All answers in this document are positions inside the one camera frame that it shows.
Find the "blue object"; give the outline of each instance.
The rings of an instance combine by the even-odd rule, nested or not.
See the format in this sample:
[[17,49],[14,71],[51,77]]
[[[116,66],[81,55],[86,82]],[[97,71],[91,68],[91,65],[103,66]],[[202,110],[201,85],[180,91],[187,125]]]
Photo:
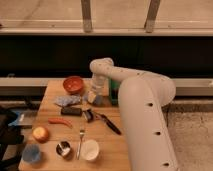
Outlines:
[[39,146],[36,144],[27,144],[22,152],[22,158],[30,164],[39,162],[41,159]]

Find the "paper cup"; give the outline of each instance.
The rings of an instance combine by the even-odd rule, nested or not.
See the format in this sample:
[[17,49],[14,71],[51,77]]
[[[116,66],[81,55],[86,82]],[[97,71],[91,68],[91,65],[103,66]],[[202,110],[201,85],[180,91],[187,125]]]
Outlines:
[[87,140],[82,143],[81,147],[81,157],[86,160],[93,162],[99,155],[99,145],[95,140]]

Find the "fork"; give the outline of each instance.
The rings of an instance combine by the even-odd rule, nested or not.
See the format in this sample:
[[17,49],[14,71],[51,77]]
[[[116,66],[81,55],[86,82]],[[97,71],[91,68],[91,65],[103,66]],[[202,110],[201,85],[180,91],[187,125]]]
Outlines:
[[82,139],[84,137],[84,134],[85,134],[85,129],[84,128],[80,128],[80,133],[79,133],[80,141],[78,143],[78,150],[77,150],[77,154],[76,154],[76,157],[77,157],[78,160],[79,160],[79,156],[80,156],[81,143],[82,143]]

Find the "wooden tabletop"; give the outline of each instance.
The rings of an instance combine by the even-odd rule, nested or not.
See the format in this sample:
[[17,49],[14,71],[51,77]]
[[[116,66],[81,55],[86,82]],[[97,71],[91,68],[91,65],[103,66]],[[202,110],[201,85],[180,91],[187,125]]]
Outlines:
[[[89,79],[85,79],[85,91],[89,88]],[[27,143],[38,144],[41,149],[42,160],[36,164],[28,164],[21,160],[20,171],[45,170],[45,171],[130,171],[130,163],[127,153],[127,145],[123,135],[119,136],[109,129],[102,121],[96,120],[87,123],[84,117],[61,116],[61,107],[54,104],[58,96],[67,95],[62,86],[63,81],[50,81],[48,83],[44,98],[41,102],[33,127],[46,126],[50,131],[49,141],[38,143],[32,135]],[[82,109],[91,108],[96,112],[105,114],[123,132],[118,107],[112,106],[108,99],[108,86],[104,87],[104,101],[99,107],[83,102],[77,107]],[[63,117],[69,120],[73,128],[70,129],[61,124],[49,124],[48,118]],[[86,128],[83,141],[95,139],[100,146],[100,155],[95,162],[87,162],[80,158],[76,159],[76,151],[79,142],[79,129]],[[56,145],[60,141],[68,141],[72,147],[72,154],[67,159],[60,157],[56,153]]]

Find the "red bowl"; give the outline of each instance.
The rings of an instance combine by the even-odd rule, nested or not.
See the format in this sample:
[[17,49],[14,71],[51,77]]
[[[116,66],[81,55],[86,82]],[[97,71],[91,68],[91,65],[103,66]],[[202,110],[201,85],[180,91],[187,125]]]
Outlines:
[[84,87],[84,81],[80,76],[70,76],[64,80],[63,87],[70,94],[78,94]]

